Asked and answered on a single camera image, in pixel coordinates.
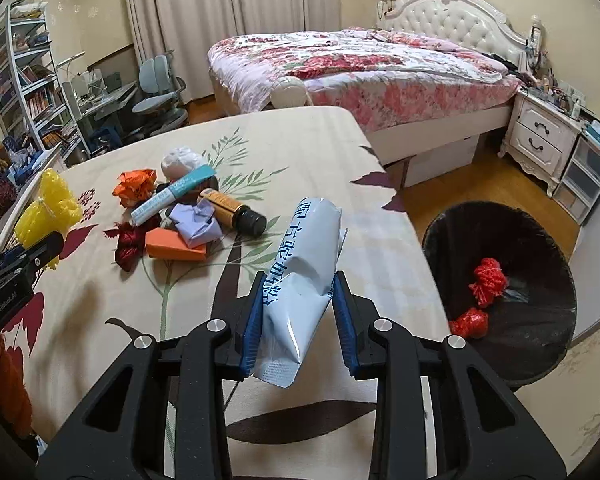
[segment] black bottle cap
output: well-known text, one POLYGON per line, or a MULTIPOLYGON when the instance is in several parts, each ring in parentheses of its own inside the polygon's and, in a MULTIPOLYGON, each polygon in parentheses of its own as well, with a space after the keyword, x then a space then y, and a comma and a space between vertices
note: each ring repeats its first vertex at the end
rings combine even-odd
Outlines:
POLYGON ((267 228, 267 219, 253 209, 245 208, 238 213, 235 222, 235 230, 239 233, 258 238, 262 236, 264 229, 267 228))

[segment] blue office chair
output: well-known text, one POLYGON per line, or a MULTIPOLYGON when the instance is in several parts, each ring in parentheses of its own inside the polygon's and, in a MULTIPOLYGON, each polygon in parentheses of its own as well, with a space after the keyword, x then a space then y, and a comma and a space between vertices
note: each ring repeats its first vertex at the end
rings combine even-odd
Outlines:
POLYGON ((134 106, 133 112, 155 116, 142 130, 144 136, 156 136, 183 126, 189 114, 178 108, 180 94, 187 87, 179 77, 172 77, 169 57, 173 50, 148 59, 140 67, 140 88, 149 97, 134 106))

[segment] red crumpled flower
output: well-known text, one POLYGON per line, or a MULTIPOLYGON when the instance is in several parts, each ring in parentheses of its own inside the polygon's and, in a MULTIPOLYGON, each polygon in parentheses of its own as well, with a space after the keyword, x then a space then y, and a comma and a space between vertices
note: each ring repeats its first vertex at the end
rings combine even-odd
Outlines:
POLYGON ((502 296, 509 285, 500 264, 494 258, 483 258, 475 268, 474 275, 478 281, 469 285, 469 288, 480 308, 487 308, 494 298, 502 296))
POLYGON ((472 306, 455 321, 449 321, 449 330, 453 335, 467 339, 480 339, 487 335, 489 329, 489 315, 472 306))
POLYGON ((126 272, 131 272, 135 264, 144 253, 146 234, 160 227, 161 218, 159 214, 153 215, 141 226, 133 227, 129 222, 116 224, 115 229, 104 231, 107 238, 118 237, 118 248, 116 249, 116 263, 126 272))

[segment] table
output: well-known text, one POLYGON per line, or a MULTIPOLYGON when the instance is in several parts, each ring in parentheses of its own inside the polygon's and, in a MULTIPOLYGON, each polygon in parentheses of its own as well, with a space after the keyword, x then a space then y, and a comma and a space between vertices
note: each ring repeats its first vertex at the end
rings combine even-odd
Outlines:
POLYGON ((136 92, 138 92, 138 82, 133 81, 132 83, 128 83, 117 90, 114 90, 97 104, 93 105, 93 107, 82 112, 82 117, 76 119, 84 139, 91 139, 94 133, 94 122, 101 121, 109 116, 112 118, 114 126, 118 130, 118 134, 122 136, 123 129, 120 124, 120 119, 118 118, 118 111, 122 110, 122 108, 131 101, 136 95, 136 92))
MULTIPOLYGON (((269 269, 297 204, 307 196, 342 208, 349 233, 338 269, 353 294, 371 298, 381 315, 414 335, 448 335, 400 197, 343 108, 288 108, 186 126, 92 158, 62 176, 79 197, 82 222, 68 235, 58 268, 46 270, 36 286, 42 324, 18 325, 6 334, 8 345, 23 350, 33 428, 45 439, 130 342, 125 330, 159 340, 182 336, 209 319, 213 308, 247 294, 256 270, 269 269), (268 230, 258 240, 228 232, 206 262, 145 256, 126 273, 113 263, 116 240, 103 234, 128 218, 111 193, 118 175, 155 168, 164 181, 164 154, 183 145, 208 155, 221 190, 266 216, 268 230)), ((228 398, 234 383, 223 386, 228 398)), ((375 402, 376 382, 355 381, 344 367, 329 307, 292 386, 251 377, 233 394, 225 416, 234 475, 368 478, 375 402)), ((173 436, 172 406, 168 416, 173 436)), ((435 471, 432 416, 427 424, 427 460, 435 471)))

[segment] white box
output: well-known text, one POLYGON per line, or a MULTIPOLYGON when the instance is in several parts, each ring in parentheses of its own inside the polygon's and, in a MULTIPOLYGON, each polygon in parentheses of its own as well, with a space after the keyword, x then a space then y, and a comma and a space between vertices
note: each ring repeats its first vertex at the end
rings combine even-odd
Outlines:
POLYGON ((435 150, 419 153, 409 161, 404 187, 462 168, 474 160, 480 135, 456 140, 435 150))

